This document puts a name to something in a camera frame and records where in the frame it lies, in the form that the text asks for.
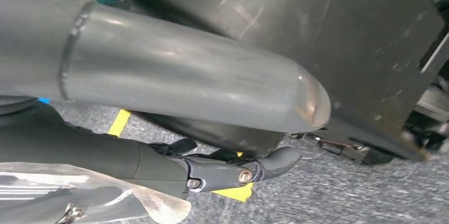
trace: yellow floor marking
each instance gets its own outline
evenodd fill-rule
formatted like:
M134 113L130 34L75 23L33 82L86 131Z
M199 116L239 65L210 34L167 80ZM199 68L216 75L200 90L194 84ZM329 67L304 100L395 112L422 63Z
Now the yellow floor marking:
M128 123L129 117L131 113L127 110L120 110L120 112L117 114L117 117L115 118L114 122L112 123L111 127L109 128L108 134L114 135L119 137L122 133L123 129L125 128L126 124ZM221 190L221 191L214 191L213 193L216 193L218 195L226 196L231 199L235 199L241 202L246 202L246 200L252 195L253 183L250 183L244 187L241 188L235 188L235 189L227 189L227 190Z
M226 196L231 199L235 199L241 202L246 202L247 199L253 194L253 190L251 189L254 186L253 183L250 183L246 186L240 187L240 188L234 188L234 189L227 189L227 190L221 190L221 191L213 191L213 193L216 193L218 195Z
M117 114L117 117L115 118L115 121L109 128L108 134L119 137L123 129L125 128L130 115L131 113L129 111L120 110L120 112Z

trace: screw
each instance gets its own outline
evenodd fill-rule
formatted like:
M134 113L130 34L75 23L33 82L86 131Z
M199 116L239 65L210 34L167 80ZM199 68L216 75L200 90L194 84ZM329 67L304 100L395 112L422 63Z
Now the screw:
M201 181L198 179L189 179L187 180L187 187L191 189L198 189L201 185Z
M246 185L253 179L253 174L249 170L243 170L239 175L239 183Z

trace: blue object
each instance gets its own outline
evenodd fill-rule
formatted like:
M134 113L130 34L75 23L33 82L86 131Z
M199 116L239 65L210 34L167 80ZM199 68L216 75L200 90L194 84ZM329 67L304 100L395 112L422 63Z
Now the blue object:
M45 104L49 104L49 103L50 103L50 100L47 99L47 98L39 98L39 101L40 101L40 102L43 102L43 103L45 103Z

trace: floor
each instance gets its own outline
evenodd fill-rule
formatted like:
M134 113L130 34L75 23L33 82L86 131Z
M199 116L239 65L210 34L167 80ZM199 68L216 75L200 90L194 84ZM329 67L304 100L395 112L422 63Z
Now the floor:
M96 105L51 104L67 121L99 133L108 131L119 112ZM133 116L122 137L145 142L180 138ZM282 144L303 152L302 162L291 172L257 183L246 203L213 193L192 194L192 212L182 223L448 223L449 155L427 163L396 160L365 167L306 141L286 138Z

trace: clear plastic sheet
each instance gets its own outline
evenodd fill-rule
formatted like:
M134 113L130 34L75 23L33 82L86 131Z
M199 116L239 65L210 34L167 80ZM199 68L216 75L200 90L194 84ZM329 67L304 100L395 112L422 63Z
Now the clear plastic sheet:
M190 203L83 168L0 163L1 224L179 223Z

